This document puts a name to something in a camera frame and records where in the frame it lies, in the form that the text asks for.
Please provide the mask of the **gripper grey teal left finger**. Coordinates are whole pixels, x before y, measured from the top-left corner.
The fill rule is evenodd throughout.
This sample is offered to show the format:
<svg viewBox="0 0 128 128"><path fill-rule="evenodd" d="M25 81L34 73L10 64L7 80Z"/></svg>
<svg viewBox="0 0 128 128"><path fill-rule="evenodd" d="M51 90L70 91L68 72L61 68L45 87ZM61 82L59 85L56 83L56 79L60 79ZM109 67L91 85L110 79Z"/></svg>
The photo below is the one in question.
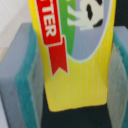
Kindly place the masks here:
<svg viewBox="0 0 128 128"><path fill-rule="evenodd" d="M36 33L24 23L0 62L0 94L9 128L41 128L43 78Z"/></svg>

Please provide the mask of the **gripper grey teal right finger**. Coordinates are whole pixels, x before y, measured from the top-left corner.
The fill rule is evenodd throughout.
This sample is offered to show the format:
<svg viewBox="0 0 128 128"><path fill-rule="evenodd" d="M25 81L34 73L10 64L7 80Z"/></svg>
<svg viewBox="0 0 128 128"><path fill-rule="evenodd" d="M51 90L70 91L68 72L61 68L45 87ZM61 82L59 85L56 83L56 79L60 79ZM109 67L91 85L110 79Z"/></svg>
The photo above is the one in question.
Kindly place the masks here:
<svg viewBox="0 0 128 128"><path fill-rule="evenodd" d="M112 128L128 128L128 28L114 28L107 107Z"/></svg>

